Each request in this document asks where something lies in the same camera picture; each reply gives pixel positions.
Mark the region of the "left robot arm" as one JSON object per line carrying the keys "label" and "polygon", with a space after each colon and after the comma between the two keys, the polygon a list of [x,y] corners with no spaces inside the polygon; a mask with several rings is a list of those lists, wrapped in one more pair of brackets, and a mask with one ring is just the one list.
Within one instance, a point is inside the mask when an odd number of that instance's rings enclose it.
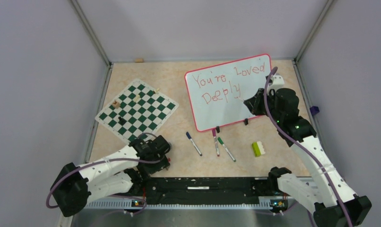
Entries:
{"label": "left robot arm", "polygon": [[[137,138],[97,161],[78,166],[68,163],[53,182],[46,206],[71,217],[97,199],[118,193],[137,195],[152,174],[169,168],[166,155],[171,147],[161,135],[150,140]],[[56,205],[50,204],[50,198]]]}

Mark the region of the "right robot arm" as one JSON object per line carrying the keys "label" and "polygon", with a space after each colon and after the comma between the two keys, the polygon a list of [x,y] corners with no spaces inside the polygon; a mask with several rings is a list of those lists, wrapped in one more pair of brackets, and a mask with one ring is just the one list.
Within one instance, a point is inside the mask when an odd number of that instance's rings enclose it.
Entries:
{"label": "right robot arm", "polygon": [[299,114],[299,98],[289,88],[263,88],[243,101],[251,114],[266,115],[280,137],[299,156],[317,185],[314,190],[285,167],[268,174],[267,188],[273,195],[292,196],[310,213],[318,227],[356,227],[372,207],[367,196],[358,196],[340,176],[321,146],[310,122]]}

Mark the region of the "pink-framed whiteboard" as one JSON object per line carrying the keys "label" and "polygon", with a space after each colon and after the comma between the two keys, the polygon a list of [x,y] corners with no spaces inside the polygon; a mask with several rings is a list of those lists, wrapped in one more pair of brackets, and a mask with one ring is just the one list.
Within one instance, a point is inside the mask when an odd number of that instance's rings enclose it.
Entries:
{"label": "pink-framed whiteboard", "polygon": [[253,118],[244,100],[264,87],[271,57],[261,54],[191,70],[184,79],[197,131],[210,131]]}

